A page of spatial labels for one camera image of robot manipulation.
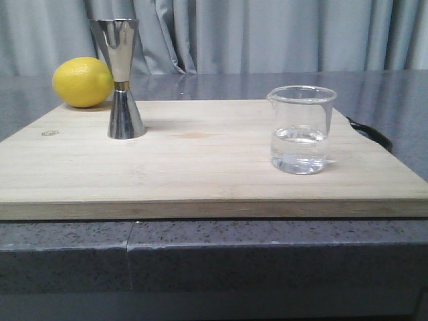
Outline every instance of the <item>metal jigger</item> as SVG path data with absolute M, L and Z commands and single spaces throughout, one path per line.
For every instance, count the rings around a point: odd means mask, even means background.
M 114 139 L 142 136 L 146 129 L 129 89 L 138 19 L 90 20 L 90 27 L 114 80 L 108 136 Z

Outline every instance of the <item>bamboo cutting board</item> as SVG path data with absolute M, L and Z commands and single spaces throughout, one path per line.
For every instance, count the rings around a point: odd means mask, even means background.
M 332 162 L 301 176 L 270 164 L 266 100 L 137 105 L 140 138 L 108 138 L 108 106 L 61 105 L 1 142 L 0 219 L 428 216 L 428 183 L 337 111 Z

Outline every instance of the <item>yellow lemon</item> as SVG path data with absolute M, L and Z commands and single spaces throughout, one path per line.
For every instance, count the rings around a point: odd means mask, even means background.
M 68 60 L 52 77 L 52 86 L 58 96 L 74 107 L 97 105 L 110 95 L 113 84 L 107 65 L 92 57 Z

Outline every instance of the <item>cutting board edge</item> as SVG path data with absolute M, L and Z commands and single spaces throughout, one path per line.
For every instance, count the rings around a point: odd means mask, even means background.
M 2 203 L 0 221 L 106 219 L 428 218 L 428 199 Z

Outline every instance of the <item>clear liquid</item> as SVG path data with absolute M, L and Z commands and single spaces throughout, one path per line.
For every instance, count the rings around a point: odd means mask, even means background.
M 272 133 L 271 162 L 281 171 L 314 174 L 327 160 L 327 137 L 309 127 L 276 129 Z

